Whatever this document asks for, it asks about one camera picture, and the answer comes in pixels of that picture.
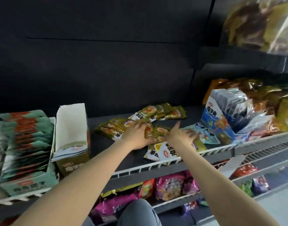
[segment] hand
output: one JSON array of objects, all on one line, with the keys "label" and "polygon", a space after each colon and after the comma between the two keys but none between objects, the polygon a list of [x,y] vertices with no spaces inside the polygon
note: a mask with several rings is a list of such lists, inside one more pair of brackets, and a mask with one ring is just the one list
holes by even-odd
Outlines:
[{"label": "hand", "polygon": [[192,145],[196,136],[195,132],[191,129],[180,129],[180,121],[175,124],[169,134],[165,135],[167,143],[175,150],[181,145]]},{"label": "hand", "polygon": [[153,138],[145,139],[144,133],[147,124],[142,124],[141,120],[135,121],[122,135],[121,140],[130,144],[132,150],[141,149],[154,142]]}]

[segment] pink snack bag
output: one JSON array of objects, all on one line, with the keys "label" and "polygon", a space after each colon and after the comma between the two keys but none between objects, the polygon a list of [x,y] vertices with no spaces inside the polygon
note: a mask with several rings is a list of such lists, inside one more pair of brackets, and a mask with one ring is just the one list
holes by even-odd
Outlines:
[{"label": "pink snack bag", "polygon": [[166,175],[156,179],[156,193],[158,200],[169,201],[181,196],[181,191],[185,175],[183,172],[178,172],[171,175]]},{"label": "pink snack bag", "polygon": [[112,199],[105,198],[94,209],[104,215],[112,215],[122,210],[127,204],[139,198],[139,193],[116,196]]},{"label": "pink snack bag", "polygon": [[184,172],[185,172],[186,180],[185,180],[185,183],[183,185],[183,194],[187,195],[187,194],[194,194],[194,193],[198,192],[199,186],[197,185],[197,183],[193,179],[190,171],[186,170]]}]

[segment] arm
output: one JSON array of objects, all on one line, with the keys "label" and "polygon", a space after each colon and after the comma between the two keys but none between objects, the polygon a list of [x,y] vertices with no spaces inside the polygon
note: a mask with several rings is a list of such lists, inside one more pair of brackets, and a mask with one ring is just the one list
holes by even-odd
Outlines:
[{"label": "arm", "polygon": [[271,225],[278,222],[256,201],[216,170],[191,146],[195,136],[179,129],[178,122],[166,137],[181,156],[204,194],[220,225]]},{"label": "arm", "polygon": [[13,226],[81,225],[112,173],[129,152],[153,143],[145,125],[135,122],[109,148],[92,158],[38,199]]}]

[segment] person's left hand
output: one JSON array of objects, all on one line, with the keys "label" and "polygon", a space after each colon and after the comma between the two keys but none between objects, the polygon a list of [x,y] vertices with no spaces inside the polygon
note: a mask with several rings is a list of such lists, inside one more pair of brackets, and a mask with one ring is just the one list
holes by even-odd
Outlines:
[{"label": "person's left hand", "polygon": [[142,124],[141,121],[135,121],[122,135],[121,140],[130,144],[132,150],[141,149],[148,144],[154,142],[154,138],[145,139],[144,133],[147,124]]}]

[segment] transparent plastic bag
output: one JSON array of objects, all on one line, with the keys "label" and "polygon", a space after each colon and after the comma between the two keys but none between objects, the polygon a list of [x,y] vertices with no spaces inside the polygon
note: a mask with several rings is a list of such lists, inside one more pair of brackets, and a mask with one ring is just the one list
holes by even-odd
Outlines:
[{"label": "transparent plastic bag", "polygon": [[228,43],[288,56],[288,0],[247,0],[227,17]]}]

